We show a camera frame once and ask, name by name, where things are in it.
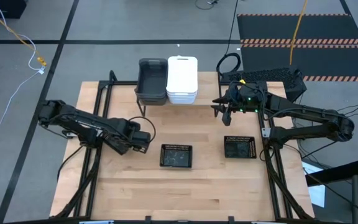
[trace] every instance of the yellow cable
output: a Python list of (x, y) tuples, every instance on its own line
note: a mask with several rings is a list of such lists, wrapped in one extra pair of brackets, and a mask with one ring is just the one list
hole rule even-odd
[(298, 19), (298, 23), (296, 25), (295, 32), (293, 33), (292, 42), (291, 42), (291, 52), (290, 52), (290, 65), (292, 65), (292, 52), (293, 52), (293, 46), (295, 44), (296, 33), (298, 32), (299, 25), (301, 24), (302, 16), (305, 13), (305, 9), (306, 9), (307, 4), (308, 4), (308, 0), (305, 0), (305, 3), (303, 4), (303, 9), (302, 9), (301, 14), (300, 14), (299, 19)]
[(28, 43), (24, 42), (24, 41), (16, 34), (16, 32), (15, 32), (14, 30), (12, 30), (10, 27), (8, 27), (7, 25), (5, 25), (5, 23), (4, 23), (1, 19), (0, 19), (0, 23), (1, 23), (7, 30), (11, 31), (11, 32), (15, 35), (15, 37), (16, 37), (17, 39), (19, 39), (20, 42), (22, 42), (24, 45), (26, 45), (26, 46), (27, 46), (28, 48), (30, 48), (31, 50), (35, 51), (35, 53), (39, 56), (39, 57), (37, 58), (37, 60), (38, 60), (38, 62), (40, 62), (41, 65), (47, 66), (47, 64), (46, 64), (45, 61), (44, 61), (44, 58), (42, 58), (42, 57), (40, 56), (40, 54), (38, 53), (38, 51), (35, 50), (35, 49), (33, 48), (33, 46), (31, 46), (31, 45), (29, 45)]

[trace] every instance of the gray floor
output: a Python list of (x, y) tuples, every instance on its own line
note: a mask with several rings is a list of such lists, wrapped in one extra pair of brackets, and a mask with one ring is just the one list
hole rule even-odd
[[(59, 39), (73, 0), (29, 0), (22, 19), (8, 20), (19, 33), (33, 39)], [(358, 25), (358, 0), (347, 0)], [(193, 0), (80, 0), (68, 39), (147, 40), (147, 39), (226, 39), (228, 38), (234, 0), (221, 0), (212, 10), (200, 11)], [(299, 13), (299, 0), (240, 1), (238, 13)], [(339, 0), (309, 1), (307, 13), (343, 13)], [(234, 39), (239, 38), (237, 25)], [(0, 25), (0, 39), (14, 39)], [(56, 45), (38, 45), (49, 63)], [(239, 46), (232, 45), (230, 52)], [(66, 45), (48, 93), (48, 99), (77, 101), (83, 81), (105, 79), (113, 69), (120, 80), (137, 78), (137, 61), (143, 57), (192, 55), (198, 58), (199, 70), (213, 71), (226, 49), (225, 45)], [(27, 68), (31, 51), (22, 45), (0, 45), (0, 117), (16, 86), (33, 74)], [(225, 63), (223, 70), (233, 67)], [(26, 83), (14, 98), (0, 127), (0, 204), (19, 155), (45, 75)], [(343, 108), (358, 104), (358, 83), (307, 82), (302, 103)], [(320, 162), (338, 166), (358, 159), (358, 116), (353, 117), (354, 138), (316, 153)], [(323, 140), (303, 142), (311, 151), (325, 144)], [(56, 187), (56, 173), (62, 162), (65, 140), (37, 128), (5, 222), (47, 218)], [(350, 196), (347, 183), (333, 186)], [(319, 218), (349, 221), (350, 206), (327, 192), (327, 208), (315, 207)]]

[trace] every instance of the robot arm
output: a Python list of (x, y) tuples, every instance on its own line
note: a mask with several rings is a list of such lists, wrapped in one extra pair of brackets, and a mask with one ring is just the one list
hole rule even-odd
[(230, 125), (231, 113), (238, 111), (243, 113), (261, 111), (268, 116), (268, 119), (290, 116), (321, 123), (319, 126), (293, 129), (264, 128), (263, 137), (268, 138), (271, 146), (278, 148), (282, 148), (283, 144), (291, 139), (328, 138), (333, 141), (348, 141), (352, 138), (354, 129), (354, 123), (345, 115), (335, 110), (294, 104), (285, 98), (267, 93), (267, 87), (263, 83), (232, 83), (225, 95), (213, 100), (213, 103), (221, 104), (212, 108), (223, 113), (222, 121), (226, 126)]
[(129, 148), (146, 153), (150, 133), (140, 131), (140, 124), (123, 118), (102, 118), (66, 105), (62, 100), (48, 100), (38, 117), (39, 124), (48, 127), (59, 125), (78, 136), (80, 144), (96, 147), (102, 142), (120, 155)]

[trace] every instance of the white paper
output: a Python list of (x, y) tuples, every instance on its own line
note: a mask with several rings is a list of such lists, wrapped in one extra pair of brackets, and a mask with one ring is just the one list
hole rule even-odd
[[(318, 167), (312, 166), (305, 162), (302, 162), (302, 166), (309, 174), (322, 170)], [(309, 187), (309, 194), (310, 194), (311, 203), (324, 208), (324, 203), (326, 198), (326, 187), (324, 185)]]

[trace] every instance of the wooden tabletop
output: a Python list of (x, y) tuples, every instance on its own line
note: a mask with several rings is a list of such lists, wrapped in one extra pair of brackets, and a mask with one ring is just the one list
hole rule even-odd
[[(268, 82), (269, 92), (285, 97), (283, 84)], [(83, 82), (77, 108), (93, 112), (98, 82)], [(135, 102), (135, 86), (113, 86), (108, 117), (140, 116)], [(214, 117), (208, 106), (219, 96), (215, 72), (199, 73), (195, 105), (148, 106), (157, 135), (146, 154), (128, 151), (120, 156), (103, 146), (92, 219), (102, 220), (274, 220), (265, 162), (259, 159), (226, 159), (224, 136), (255, 137), (257, 154), (262, 150), (256, 113), (232, 114), (225, 127), (221, 114)], [(222, 93), (227, 89), (222, 86)], [(151, 125), (136, 120), (143, 131)], [(275, 118), (276, 126), (292, 127), (291, 118)], [(193, 167), (174, 169), (159, 166), (161, 144), (193, 146)], [(296, 141), (287, 144), (298, 148)], [(78, 140), (68, 141), (65, 158), (78, 148)], [(85, 150), (62, 169), (50, 214), (56, 215), (78, 188)], [(299, 153), (284, 146), (282, 161), (289, 191), (314, 216)], [(281, 216), (285, 217), (282, 194), (277, 188)], [(83, 211), (88, 193), (84, 194)]]

